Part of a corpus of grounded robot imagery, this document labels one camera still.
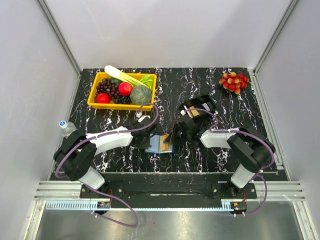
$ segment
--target yellow plastic tray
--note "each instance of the yellow plastic tray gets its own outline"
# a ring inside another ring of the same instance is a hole
[[[129,76],[140,80],[144,75],[149,73],[126,73]],[[153,89],[152,89],[152,98],[151,103],[154,103],[155,101],[155,93],[156,93],[156,83],[157,83],[157,75],[150,74],[150,76],[153,78]],[[93,86],[91,88],[91,92],[88,98],[88,105],[93,107],[94,109],[113,109],[113,110],[134,110],[138,111],[140,108],[140,105],[134,105],[134,104],[115,104],[114,101],[111,101],[110,103],[95,103],[95,96],[97,92],[97,86],[99,83],[102,82],[102,79],[110,78],[110,76],[106,72],[98,72],[95,75],[95,79],[93,82]],[[153,106],[143,106],[143,111],[150,112],[152,110]]]

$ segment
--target red tomato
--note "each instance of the red tomato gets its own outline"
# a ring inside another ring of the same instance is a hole
[[[127,82],[120,83],[118,91],[122,96],[129,96],[132,91],[132,85]]]
[[[240,84],[240,88],[245,89],[247,87],[247,84],[245,82],[242,82]]]
[[[99,93],[96,96],[96,102],[98,104],[109,104],[110,103],[110,97],[107,93]]]

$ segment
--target black bracket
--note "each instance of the black bracket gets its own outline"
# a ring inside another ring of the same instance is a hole
[[[236,195],[230,192],[230,183],[212,183],[211,184],[213,199],[244,199],[245,194],[247,199],[256,199],[257,192],[254,183],[248,183]]]

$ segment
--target bottle cap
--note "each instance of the bottle cap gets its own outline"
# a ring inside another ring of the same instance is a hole
[[[61,122],[59,122],[59,126],[60,126],[60,128],[62,128],[62,129],[65,129],[66,127],[67,127],[67,122],[66,121],[61,121]]]

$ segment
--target grapes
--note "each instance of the grapes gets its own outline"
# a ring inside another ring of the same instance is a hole
[[[130,104],[131,99],[129,96],[122,96],[119,91],[119,83],[115,83],[114,81],[110,81],[110,78],[104,78],[101,82],[96,86],[96,93],[94,97],[94,101],[96,102],[97,95],[101,93],[107,93],[111,100],[115,104]]]

